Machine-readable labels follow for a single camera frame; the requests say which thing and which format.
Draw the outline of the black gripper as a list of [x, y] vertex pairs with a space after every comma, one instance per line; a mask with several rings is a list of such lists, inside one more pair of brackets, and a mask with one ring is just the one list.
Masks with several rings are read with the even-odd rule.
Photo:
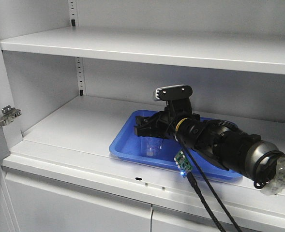
[[198, 145], [200, 115], [171, 117], [166, 107], [152, 116], [136, 116], [134, 133], [138, 137], [173, 139], [181, 145]]

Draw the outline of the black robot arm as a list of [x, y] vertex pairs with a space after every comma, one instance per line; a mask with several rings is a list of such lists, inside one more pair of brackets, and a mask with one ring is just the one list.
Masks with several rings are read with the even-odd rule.
[[285, 153], [232, 122], [201, 120], [198, 114], [169, 106], [149, 117], [136, 116], [135, 122], [137, 136], [174, 139], [212, 165], [253, 180], [254, 187], [265, 194], [285, 188]]

